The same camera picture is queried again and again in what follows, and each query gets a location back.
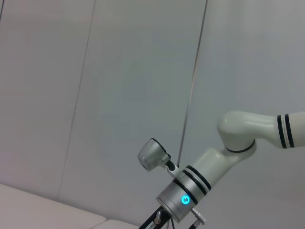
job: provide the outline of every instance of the glowing blue light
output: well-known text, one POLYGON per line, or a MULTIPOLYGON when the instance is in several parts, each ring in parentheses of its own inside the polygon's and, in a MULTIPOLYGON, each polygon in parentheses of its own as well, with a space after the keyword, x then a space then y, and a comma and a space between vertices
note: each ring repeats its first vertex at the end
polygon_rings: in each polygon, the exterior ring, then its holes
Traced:
POLYGON ((185 205, 189 204, 190 203, 190 197, 185 195, 181 198, 181 202, 185 205))

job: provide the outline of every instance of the robotic arm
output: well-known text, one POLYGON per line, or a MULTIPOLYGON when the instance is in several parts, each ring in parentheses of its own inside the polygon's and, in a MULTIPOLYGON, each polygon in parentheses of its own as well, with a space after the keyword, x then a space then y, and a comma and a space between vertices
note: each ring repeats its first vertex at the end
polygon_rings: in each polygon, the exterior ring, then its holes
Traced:
POLYGON ((204 224, 204 217, 194 209, 200 200, 236 163, 256 151, 255 139, 262 138, 276 147, 305 146, 305 112, 264 116, 240 111, 225 114, 217 124, 224 149, 208 148, 196 162, 180 170, 155 139, 150 139, 138 154, 148 171, 162 166, 174 180, 157 197, 161 207, 140 227, 160 229, 170 218, 178 223, 192 212, 197 221, 190 227, 204 224))

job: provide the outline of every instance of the gray wall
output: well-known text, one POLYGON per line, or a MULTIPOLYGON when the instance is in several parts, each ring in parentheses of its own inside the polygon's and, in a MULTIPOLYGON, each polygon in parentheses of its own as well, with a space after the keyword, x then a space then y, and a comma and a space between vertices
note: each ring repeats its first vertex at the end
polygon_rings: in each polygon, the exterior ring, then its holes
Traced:
MULTIPOLYGON (((94 1, 7 2, 0 182, 140 225, 171 179, 136 156, 155 137, 177 159, 204 2, 97 0, 85 62, 94 1)), ((210 1, 182 166, 223 147, 215 125, 227 111, 305 110, 304 10, 299 0, 210 1)), ((205 227, 302 228, 302 151, 259 140, 198 205, 205 227)))

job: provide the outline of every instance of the blue indicator light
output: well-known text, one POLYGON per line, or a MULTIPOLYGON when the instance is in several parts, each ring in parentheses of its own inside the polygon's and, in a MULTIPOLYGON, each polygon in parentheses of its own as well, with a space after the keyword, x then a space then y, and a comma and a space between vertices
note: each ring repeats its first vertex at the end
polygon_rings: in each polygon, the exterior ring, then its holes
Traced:
POLYGON ((183 203, 183 204, 185 204, 185 205, 187 205, 187 204, 189 204, 190 203, 190 197, 189 196, 183 196, 182 198, 181 198, 181 202, 183 203))

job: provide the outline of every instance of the white robotic arm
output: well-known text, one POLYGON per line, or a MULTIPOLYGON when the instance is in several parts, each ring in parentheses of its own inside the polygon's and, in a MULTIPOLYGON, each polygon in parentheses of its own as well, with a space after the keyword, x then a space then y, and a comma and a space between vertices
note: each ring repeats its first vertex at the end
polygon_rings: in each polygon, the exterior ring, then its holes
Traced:
POLYGON ((170 156, 155 139, 149 140, 138 155, 148 171, 163 166, 175 177, 157 201, 177 222, 193 212, 203 223, 204 218, 194 207, 230 168, 256 151, 255 139, 266 139, 281 148, 305 146, 305 112, 272 117, 234 111, 219 120, 217 129, 224 150, 208 148, 193 165, 182 171, 170 161, 170 156))

